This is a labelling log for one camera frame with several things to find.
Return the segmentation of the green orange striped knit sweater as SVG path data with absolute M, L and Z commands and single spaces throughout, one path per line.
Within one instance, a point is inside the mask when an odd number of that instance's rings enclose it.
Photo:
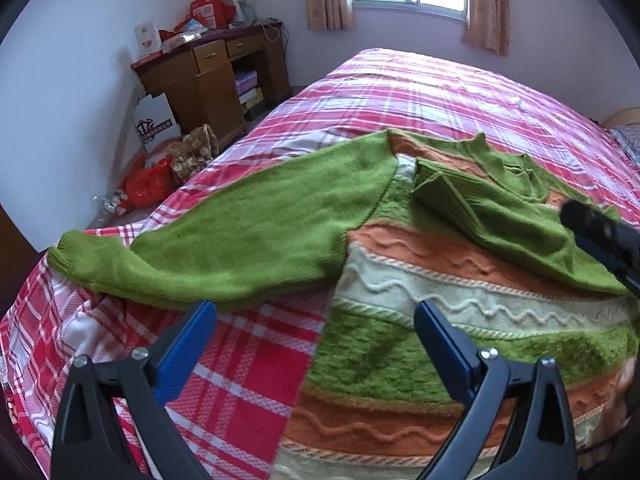
M 183 428 L 213 471 L 407 479 L 460 416 L 412 326 L 430 300 L 482 347 L 559 361 L 578 463 L 627 426 L 639 304 L 561 226 L 590 197 L 482 134 L 370 133 L 260 170 L 130 245 L 72 231 L 49 252 L 74 283 L 153 307 L 220 307 Z

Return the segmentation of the grey patterned pillow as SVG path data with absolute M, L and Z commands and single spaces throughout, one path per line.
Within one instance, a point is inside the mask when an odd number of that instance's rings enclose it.
M 610 129 L 622 150 L 637 166 L 640 166 L 640 125 L 618 125 Z

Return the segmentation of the red white plaid bed sheet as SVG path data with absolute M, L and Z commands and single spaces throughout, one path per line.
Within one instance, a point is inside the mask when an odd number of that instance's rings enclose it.
M 625 425 L 639 304 L 559 222 L 639 220 L 605 128 L 506 77 L 356 54 L 149 219 L 64 234 L 1 322 L 13 426 L 43 470 L 73 359 L 152 344 L 197 294 L 218 324 L 171 421 L 218 479 L 409 479 L 461 414 L 412 327 L 559 363 L 587 462 Z

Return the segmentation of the right beige floral curtain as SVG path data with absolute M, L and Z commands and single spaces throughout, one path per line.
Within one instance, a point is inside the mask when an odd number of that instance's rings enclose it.
M 510 0 L 468 0 L 462 41 L 469 47 L 509 55 Z

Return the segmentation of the red plastic bag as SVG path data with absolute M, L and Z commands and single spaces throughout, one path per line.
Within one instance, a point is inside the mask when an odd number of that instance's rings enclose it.
M 171 155 L 157 160 L 152 166 L 146 166 L 147 161 L 140 155 L 122 180 L 120 188 L 126 195 L 124 204 L 128 209 L 155 207 L 178 188 L 171 168 Z

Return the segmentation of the brown patterned fabric bag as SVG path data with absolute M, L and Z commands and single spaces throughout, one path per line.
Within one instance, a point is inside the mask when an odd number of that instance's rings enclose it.
M 220 144 L 209 124 L 193 129 L 167 145 L 170 166 L 176 178 L 186 183 L 220 154 Z

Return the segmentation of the white printed paper bag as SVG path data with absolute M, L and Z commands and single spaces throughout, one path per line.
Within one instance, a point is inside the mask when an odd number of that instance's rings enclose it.
M 165 141 L 181 136 L 167 96 L 145 96 L 134 108 L 134 125 L 148 154 Z

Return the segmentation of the brown wooden desk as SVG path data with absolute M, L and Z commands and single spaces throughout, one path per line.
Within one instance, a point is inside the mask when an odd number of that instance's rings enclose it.
M 247 132 L 236 77 L 255 73 L 262 90 L 259 113 L 292 96 L 280 21 L 209 30 L 201 38 L 132 66 L 151 96 L 163 94 L 185 133 L 207 124 L 222 148 Z

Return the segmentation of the stacked boxes under desk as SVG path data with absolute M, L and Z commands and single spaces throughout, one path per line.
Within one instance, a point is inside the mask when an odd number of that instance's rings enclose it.
M 265 98 L 256 70 L 234 75 L 235 89 L 246 120 L 255 120 L 265 108 Z

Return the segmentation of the white card box on desk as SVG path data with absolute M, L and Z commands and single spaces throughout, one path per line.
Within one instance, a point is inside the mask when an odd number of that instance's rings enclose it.
M 153 21 L 146 21 L 134 26 L 134 36 L 137 40 L 140 58 L 146 58 L 162 50 L 160 32 Z

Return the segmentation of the red gift box on desk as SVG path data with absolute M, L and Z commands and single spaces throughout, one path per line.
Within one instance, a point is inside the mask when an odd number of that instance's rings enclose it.
M 224 0 L 193 0 L 190 13 L 194 20 L 209 29 L 228 29 L 234 21 L 235 7 Z

